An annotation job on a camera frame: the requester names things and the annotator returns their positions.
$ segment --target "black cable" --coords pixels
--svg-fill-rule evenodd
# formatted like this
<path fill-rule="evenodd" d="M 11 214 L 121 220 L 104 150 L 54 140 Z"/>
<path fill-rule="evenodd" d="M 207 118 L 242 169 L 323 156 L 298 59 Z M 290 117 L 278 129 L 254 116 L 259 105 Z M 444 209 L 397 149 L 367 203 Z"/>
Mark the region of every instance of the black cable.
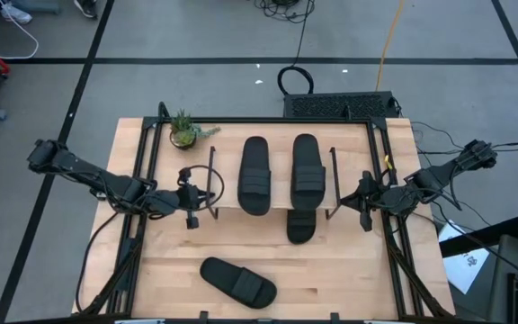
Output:
<path fill-rule="evenodd" d="M 430 189 L 430 188 L 416 188 L 416 189 L 413 189 L 413 190 L 409 190 L 409 192 L 407 194 L 404 194 L 402 195 L 398 200 L 397 202 L 395 202 L 394 204 L 391 204 L 391 205 L 385 205 L 385 204 L 381 204 L 381 203 L 376 203 L 374 202 L 371 198 L 369 199 L 369 201 L 371 202 L 371 208 L 382 208 L 382 209 L 391 209 L 391 208 L 395 208 L 397 206 L 399 206 L 403 200 L 405 198 L 407 198 L 408 196 L 412 195 L 412 194 L 416 194 L 417 192 L 427 192 L 427 193 L 432 193 L 432 194 L 440 194 L 440 197 L 444 198 L 447 202 L 451 203 L 453 206 L 457 207 L 457 204 L 455 204 L 455 202 L 452 200 L 452 198 L 442 194 L 442 193 L 439 193 L 438 191 L 434 190 L 434 189 Z"/>
<path fill-rule="evenodd" d="M 413 132 L 413 134 L 414 134 L 414 135 L 413 135 L 413 138 L 415 139 L 415 144 L 421 143 L 421 142 L 423 141 L 423 138 L 424 138 L 424 133 L 423 133 L 423 131 L 422 131 L 422 130 L 416 130 L 416 129 L 414 129 L 413 127 L 411 127 L 411 131 L 412 131 L 412 132 Z M 419 134 L 420 139 L 417 139 L 417 138 L 415 137 L 415 133 Z"/>
<path fill-rule="evenodd" d="M 518 151 L 518 148 L 513 149 L 495 149 L 495 152 L 516 152 Z"/>
<path fill-rule="evenodd" d="M 423 126 L 425 126 L 425 127 L 428 127 L 428 128 L 430 128 L 430 129 L 432 129 L 433 131 L 438 131 L 438 132 L 440 132 L 440 133 L 443 133 L 443 134 L 447 135 L 447 137 L 449 138 L 449 140 L 451 140 L 451 144 L 452 144 L 452 146 L 454 146 L 455 148 L 458 148 L 458 149 L 464 149 L 461 145 L 459 145 L 459 144 L 455 143 L 455 141 L 453 140 L 453 137 L 452 137 L 452 136 L 450 135 L 450 133 L 448 133 L 447 131 L 436 129 L 436 128 L 434 128 L 433 126 L 431 126 L 431 125 L 429 125 L 429 124 L 427 124 L 427 123 L 425 123 L 425 122 L 422 122 L 422 121 L 411 121 L 411 124 L 414 124 L 414 123 L 419 124 L 419 125 L 423 125 Z"/>
<path fill-rule="evenodd" d="M 442 211 L 442 206 L 438 202 L 433 202 L 433 203 L 436 204 L 439 207 L 439 211 L 441 212 L 441 216 L 447 221 L 449 226 L 451 226 L 452 228 L 454 228 L 458 232 L 462 233 L 462 231 L 460 229 L 457 229 L 455 227 L 455 225 L 453 225 L 453 223 L 447 218 L 447 216 L 445 216 L 445 213 Z M 518 266 L 517 265 L 515 265 L 513 262 L 509 261 L 505 257 L 503 257 L 503 256 L 499 255 L 498 253 L 496 253 L 492 248 L 487 247 L 485 244 L 483 244 L 483 242 L 479 241 L 476 238 L 473 238 L 468 233 L 463 233 L 463 236 L 465 236 L 467 239 L 471 240 L 475 244 L 477 244 L 477 245 L 481 246 L 482 248 L 484 248 L 488 253 L 490 253 L 490 254 L 494 255 L 495 257 L 503 260 L 505 263 L 507 263 L 508 265 L 512 266 L 514 269 L 516 269 L 518 271 Z"/>
<path fill-rule="evenodd" d="M 89 243 L 87 243 L 87 247 L 85 248 L 85 254 L 83 256 L 83 264 L 81 265 L 81 271 L 79 272 L 79 279 L 77 280 L 77 288 L 76 288 L 76 307 L 79 312 L 82 312 L 81 303 L 79 301 L 79 291 L 81 289 L 81 283 L 83 282 L 83 276 L 85 274 L 85 267 L 87 266 L 87 258 L 89 257 L 89 251 L 91 250 L 91 246 L 93 245 L 97 235 L 101 230 L 103 230 L 109 223 L 111 223 L 115 217 L 119 215 L 118 212 L 115 212 L 109 219 L 107 219 L 92 235 Z"/>
<path fill-rule="evenodd" d="M 313 90 L 315 88 L 315 81 L 313 80 L 313 77 L 309 74 L 309 72 L 305 68 L 296 67 L 295 65 L 299 61 L 299 54 L 301 52 L 301 46 L 303 45 L 303 36 L 305 35 L 305 26 L 307 25 L 307 18 L 308 18 L 308 15 L 310 14 L 309 10 L 311 10 L 311 12 L 312 12 L 314 8 L 315 8 L 315 0 L 307 0 L 307 8 L 305 9 L 305 18 L 303 19 L 303 27 L 301 28 L 301 36 L 299 37 L 299 46 L 297 47 L 297 55 L 295 56 L 295 59 L 293 60 L 293 64 L 291 64 L 288 67 L 282 68 L 281 71 L 279 71 L 279 74 L 277 75 L 277 86 L 279 87 L 279 90 L 281 90 L 283 95 L 289 94 L 289 92 L 287 92 L 287 90 L 285 90 L 285 87 L 283 86 L 283 75 L 285 74 L 285 72 L 291 71 L 291 70 L 297 71 L 303 77 L 305 77 L 305 79 L 309 83 L 308 94 L 309 95 L 313 94 Z"/>
<path fill-rule="evenodd" d="M 388 103 L 395 107 L 395 112 L 399 115 L 399 118 L 406 118 L 403 115 L 403 107 L 401 107 L 399 101 L 395 97 L 391 97 Z"/>
<path fill-rule="evenodd" d="M 217 178 L 221 182 L 221 191 L 217 195 L 217 198 L 215 198 L 215 200 L 210 202 L 209 205 L 205 205 L 205 206 L 200 207 L 200 208 L 198 208 L 196 210 L 192 210 L 192 209 L 182 208 L 182 207 L 179 207 L 179 206 L 173 206 L 172 204 L 170 204 L 166 200 L 163 200 L 163 199 L 161 199 L 161 198 L 159 198 L 159 197 L 157 197 L 155 195 L 148 195 L 146 198 L 152 198 L 152 199 L 158 200 L 161 203 L 166 203 L 167 205 L 169 205 L 169 206 L 171 206 L 171 207 L 173 207 L 173 208 L 175 208 L 175 209 L 177 209 L 179 211 L 184 211 L 184 212 L 200 212 L 200 211 L 203 211 L 203 210 L 206 210 L 206 209 L 210 208 L 212 205 L 214 205 L 216 202 L 218 202 L 219 199 L 221 199 L 221 197 L 223 196 L 223 193 L 225 192 L 225 181 L 223 180 L 223 177 L 219 174 L 219 172 L 217 172 L 217 170 L 215 170 L 214 168 L 209 168 L 208 166 L 204 166 L 204 165 L 189 166 L 188 168 L 190 170 L 193 170 L 193 169 L 196 169 L 196 168 L 204 168 L 204 169 L 211 170 L 211 173 L 213 173 L 215 176 L 217 176 Z M 164 218 L 165 215 L 160 214 L 160 213 L 152 213 L 152 214 L 149 214 L 148 217 L 149 217 L 150 220 L 156 221 L 156 220 L 160 220 L 160 219 Z"/>
<path fill-rule="evenodd" d="M 448 150 L 448 151 L 421 151 L 419 152 L 419 154 L 422 154 L 424 156 L 427 156 L 427 155 L 454 155 L 454 154 L 458 154 L 458 153 L 461 153 L 461 150 L 458 150 L 458 149 L 453 149 L 453 150 Z"/>
<path fill-rule="evenodd" d="M 459 201 L 460 204 L 462 205 L 465 205 L 467 206 L 467 208 L 469 208 L 470 210 L 472 210 L 474 213 L 477 214 L 477 216 L 487 225 L 487 226 L 492 226 L 491 223 L 489 223 L 487 220 L 485 220 L 485 218 L 473 207 L 471 207 L 468 203 L 466 202 L 462 202 L 462 201 Z"/>
<path fill-rule="evenodd" d="M 494 148 L 499 148 L 499 147 L 502 147 L 502 146 L 518 146 L 518 142 L 505 143 L 505 144 L 496 144 L 496 145 L 493 145 L 491 148 L 494 149 Z"/>
<path fill-rule="evenodd" d="M 457 195 L 455 195 L 455 173 L 459 170 L 459 165 L 455 165 L 453 167 L 453 170 L 451 171 L 451 179 L 449 179 L 449 187 L 451 188 L 451 197 L 453 201 L 455 202 L 455 207 L 457 207 L 458 210 L 463 211 L 463 209 L 460 207 L 459 201 L 457 200 Z"/>
<path fill-rule="evenodd" d="M 403 223 L 404 223 L 404 224 L 406 223 L 406 219 L 407 219 L 408 217 L 409 217 L 409 214 L 407 214 L 407 215 L 405 215 L 405 216 L 403 217 Z M 393 234 L 397 233 L 399 230 L 401 230 L 401 227 L 400 227 L 400 226 L 399 226 L 399 227 L 397 227 L 395 230 L 393 230 L 393 231 L 391 232 L 391 235 L 393 235 Z"/>
<path fill-rule="evenodd" d="M 303 23 L 315 10 L 315 2 L 305 13 L 291 13 L 290 10 L 299 3 L 299 0 L 254 0 L 254 6 L 263 10 L 265 17 L 282 22 Z"/>
<path fill-rule="evenodd" d="M 417 212 L 414 212 L 414 211 L 411 211 L 411 213 L 412 213 L 412 214 L 414 214 L 414 215 L 416 215 L 416 216 L 422 217 L 422 218 L 424 218 L 424 219 L 426 219 L 426 220 L 430 221 L 430 222 L 434 225 L 434 227 L 435 227 L 435 228 L 437 227 L 437 224 L 435 223 L 435 221 L 434 221 L 434 220 L 432 220 L 430 217 L 427 217 L 427 216 L 425 216 L 425 215 L 422 215 L 422 214 L 417 213 Z M 443 224 L 445 223 L 445 220 L 441 220 L 441 219 L 440 219 L 440 218 L 438 218 L 435 214 L 433 214 L 433 213 L 432 213 L 432 214 L 431 214 L 431 216 L 432 216 L 434 219 L 438 220 L 440 223 L 443 223 Z M 406 222 L 407 218 L 408 218 L 408 215 L 403 219 L 403 222 Z M 470 228 L 470 227 L 468 227 L 468 226 L 461 225 L 461 224 L 457 224 L 457 223 L 455 223 L 455 224 L 456 224 L 457 226 L 460 226 L 460 227 L 464 228 L 464 229 L 467 229 L 467 230 L 470 230 L 470 231 L 475 231 L 474 229 L 472 229 L 472 228 Z M 391 234 L 395 234 L 395 233 L 397 233 L 398 231 L 399 231 L 399 228 L 397 228 L 397 229 L 393 230 L 393 231 L 391 232 Z"/>
<path fill-rule="evenodd" d="M 419 150 L 419 152 L 420 152 L 420 153 L 423 151 L 421 148 L 419 148 L 419 146 L 418 146 L 418 145 L 417 145 L 416 147 L 417 147 L 417 149 Z M 432 166 L 433 166 L 433 164 L 431 163 L 431 160 L 429 159 L 429 157 L 428 157 L 428 156 L 426 156 L 426 155 L 424 155 L 424 158 L 427 160 L 427 163 L 429 164 L 429 167 L 432 167 Z M 491 223 L 489 223 L 489 222 L 488 222 L 488 221 L 487 221 L 487 220 L 486 220 L 486 219 L 485 219 L 485 218 L 484 218 L 484 217 L 483 217 L 483 216 L 482 216 L 482 215 L 481 215 L 481 214 L 480 214 L 480 213 L 479 213 L 475 208 L 473 208 L 471 205 L 469 205 L 469 204 L 468 204 L 468 203 L 466 203 L 466 202 L 462 202 L 462 201 L 460 201 L 460 200 L 457 200 L 457 203 L 467 206 L 467 208 L 471 209 L 474 213 L 476 213 L 476 214 L 477 214 L 477 216 L 478 216 L 478 217 L 479 217 L 479 218 L 480 218 L 480 219 L 481 219 L 481 220 L 482 220 L 482 221 L 483 221 L 487 226 L 491 226 Z"/>

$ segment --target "shoe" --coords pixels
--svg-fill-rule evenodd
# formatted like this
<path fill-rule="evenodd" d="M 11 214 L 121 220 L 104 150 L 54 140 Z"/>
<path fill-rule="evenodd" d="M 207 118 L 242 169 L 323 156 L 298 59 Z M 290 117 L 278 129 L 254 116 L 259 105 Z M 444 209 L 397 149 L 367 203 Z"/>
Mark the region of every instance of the shoe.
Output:
<path fill-rule="evenodd" d="M 4 4 L 1 8 L 1 15 L 10 22 L 13 18 L 17 23 L 26 24 L 33 19 L 30 14 L 15 8 L 11 3 Z"/>
<path fill-rule="evenodd" d="M 95 10 L 96 0 L 73 0 L 76 7 L 87 18 L 97 18 L 97 10 Z"/>

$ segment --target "small potted plant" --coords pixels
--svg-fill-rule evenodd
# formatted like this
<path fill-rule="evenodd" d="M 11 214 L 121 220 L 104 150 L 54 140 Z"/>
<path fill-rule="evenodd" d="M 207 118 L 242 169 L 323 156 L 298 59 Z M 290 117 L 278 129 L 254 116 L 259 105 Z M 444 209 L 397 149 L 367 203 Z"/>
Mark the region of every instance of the small potted plant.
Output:
<path fill-rule="evenodd" d="M 192 123 L 191 115 L 181 109 L 171 121 L 169 139 L 178 149 L 190 149 L 197 139 L 206 139 L 220 130 L 220 127 L 214 127 L 203 131 L 200 125 Z"/>

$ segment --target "white cable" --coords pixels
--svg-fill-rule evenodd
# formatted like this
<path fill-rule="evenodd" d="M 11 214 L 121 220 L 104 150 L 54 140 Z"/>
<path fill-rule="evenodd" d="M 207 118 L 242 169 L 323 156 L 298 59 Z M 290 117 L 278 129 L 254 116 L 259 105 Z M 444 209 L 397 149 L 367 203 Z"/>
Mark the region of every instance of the white cable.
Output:
<path fill-rule="evenodd" d="M 11 21 L 17 26 L 19 27 L 20 30 L 22 30 L 27 36 L 29 36 L 33 41 L 35 41 L 35 49 L 33 50 L 32 54 L 30 54 L 29 56 L 26 56 L 26 57 L 11 57 L 11 58 L 7 58 L 7 57 L 0 57 L 0 59 L 31 59 L 32 57 L 35 56 L 35 53 L 37 53 L 37 50 L 40 48 L 40 43 L 35 39 L 35 37 L 33 37 L 33 35 L 31 35 L 28 31 L 26 31 L 18 22 L 15 21 L 15 19 L 9 14 L 9 11 L 7 10 L 7 8 L 5 7 L 5 4 L 2 0 L 0 0 L 0 4 L 1 4 L 1 9 L 2 10 L 5 10 L 5 13 L 7 14 L 7 16 L 9 17 L 9 19 L 11 19 Z"/>

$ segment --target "succulent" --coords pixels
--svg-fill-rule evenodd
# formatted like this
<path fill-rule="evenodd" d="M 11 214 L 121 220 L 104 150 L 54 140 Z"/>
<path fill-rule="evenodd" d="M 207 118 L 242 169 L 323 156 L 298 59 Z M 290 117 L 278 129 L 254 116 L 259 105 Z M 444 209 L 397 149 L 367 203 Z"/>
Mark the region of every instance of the succulent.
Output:
<path fill-rule="evenodd" d="M 203 131 L 200 125 L 193 124 L 192 130 L 198 139 L 207 139 L 209 136 L 214 135 L 218 131 L 221 131 L 220 127 L 213 127 L 210 130 Z"/>
<path fill-rule="evenodd" d="M 178 146 L 189 145 L 196 138 L 206 139 L 218 131 L 221 131 L 220 127 L 203 131 L 200 125 L 192 123 L 191 115 L 185 113 L 184 109 L 179 110 L 175 118 L 171 121 L 173 141 Z"/>
<path fill-rule="evenodd" d="M 184 109 L 180 109 L 177 116 L 171 121 L 171 131 L 173 133 L 179 131 L 189 131 L 192 128 L 191 115 L 185 113 Z"/>
<path fill-rule="evenodd" d="M 174 142 L 178 146 L 186 146 L 195 140 L 195 132 L 191 130 L 181 130 L 174 134 Z"/>

